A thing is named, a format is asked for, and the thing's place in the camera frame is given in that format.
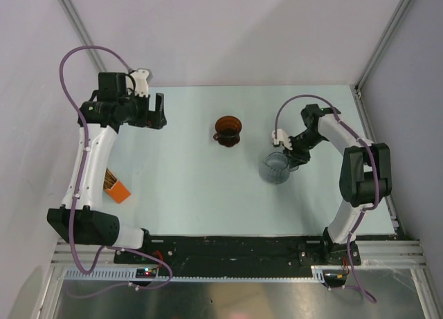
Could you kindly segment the clear glass pitcher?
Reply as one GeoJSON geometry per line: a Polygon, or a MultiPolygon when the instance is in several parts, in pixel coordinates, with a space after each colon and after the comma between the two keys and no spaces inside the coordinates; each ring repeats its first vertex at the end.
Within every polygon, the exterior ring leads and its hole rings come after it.
{"type": "Polygon", "coordinates": [[[282,152],[273,152],[260,163],[259,175],[267,183],[280,185],[286,182],[290,174],[298,168],[298,166],[292,166],[290,159],[282,152]]]}

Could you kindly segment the aluminium frame rail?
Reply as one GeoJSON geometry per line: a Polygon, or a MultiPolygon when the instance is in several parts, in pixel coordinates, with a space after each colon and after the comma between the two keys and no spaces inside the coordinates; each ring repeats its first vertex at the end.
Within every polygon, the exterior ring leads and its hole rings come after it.
{"type": "MultiPolygon", "coordinates": [[[[357,268],[428,268],[424,251],[419,241],[357,241],[362,265],[357,268]]],[[[82,265],[89,269],[99,246],[79,245],[78,257],[82,265]]],[[[58,242],[51,259],[51,266],[75,267],[68,244],[58,242]]],[[[104,249],[98,259],[97,268],[123,267],[114,264],[114,251],[104,249]]]]}

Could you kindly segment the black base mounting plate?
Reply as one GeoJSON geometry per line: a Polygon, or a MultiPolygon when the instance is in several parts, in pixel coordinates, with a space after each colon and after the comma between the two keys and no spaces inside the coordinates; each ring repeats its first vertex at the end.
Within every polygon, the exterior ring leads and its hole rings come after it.
{"type": "Polygon", "coordinates": [[[153,236],[145,237],[139,254],[120,251],[114,263],[144,266],[151,255],[160,253],[167,268],[164,275],[184,278],[293,278],[311,276],[312,266],[361,265],[358,246],[347,247],[349,256],[339,265],[302,264],[300,249],[317,246],[321,236],[229,237],[153,236]]]}

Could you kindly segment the orange coffee filter box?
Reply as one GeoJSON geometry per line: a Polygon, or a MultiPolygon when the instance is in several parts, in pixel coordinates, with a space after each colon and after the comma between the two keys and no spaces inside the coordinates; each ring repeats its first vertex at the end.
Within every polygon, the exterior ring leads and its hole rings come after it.
{"type": "Polygon", "coordinates": [[[124,184],[107,168],[103,182],[103,190],[107,193],[117,204],[131,196],[131,192],[124,186],[124,184]]]}

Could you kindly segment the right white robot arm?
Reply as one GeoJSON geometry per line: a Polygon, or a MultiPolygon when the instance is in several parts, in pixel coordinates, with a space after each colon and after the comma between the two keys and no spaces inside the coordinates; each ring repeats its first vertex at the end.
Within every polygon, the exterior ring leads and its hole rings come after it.
{"type": "Polygon", "coordinates": [[[323,231],[317,246],[300,249],[302,264],[339,265],[349,256],[347,247],[354,243],[356,230],[365,214],[374,210],[380,200],[392,191],[390,149],[385,143],[374,143],[358,135],[339,116],[334,107],[320,108],[309,104],[301,116],[305,130],[290,136],[284,130],[273,133],[273,144],[283,146],[291,169],[305,165],[310,151],[319,143],[331,143],[343,160],[338,180],[342,202],[335,218],[323,231]]]}

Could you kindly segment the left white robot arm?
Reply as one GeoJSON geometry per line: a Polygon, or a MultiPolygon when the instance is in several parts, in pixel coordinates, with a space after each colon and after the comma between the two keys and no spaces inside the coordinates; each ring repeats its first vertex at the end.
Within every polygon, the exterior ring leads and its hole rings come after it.
{"type": "Polygon", "coordinates": [[[126,226],[102,209],[103,185],[111,148],[120,126],[162,129],[167,121],[164,95],[156,94],[149,109],[149,69],[129,73],[101,72],[92,99],[80,107],[80,137],[69,188],[59,208],[51,208],[47,221],[65,242],[129,248],[139,263],[148,262],[153,245],[140,228],[126,226]]]}

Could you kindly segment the amber glass coffee dripper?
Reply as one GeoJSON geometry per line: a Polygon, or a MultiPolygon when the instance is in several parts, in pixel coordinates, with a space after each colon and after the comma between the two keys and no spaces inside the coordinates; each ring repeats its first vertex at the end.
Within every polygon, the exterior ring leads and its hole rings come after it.
{"type": "Polygon", "coordinates": [[[213,139],[221,146],[231,148],[240,142],[241,121],[235,116],[222,116],[215,123],[213,139]]]}

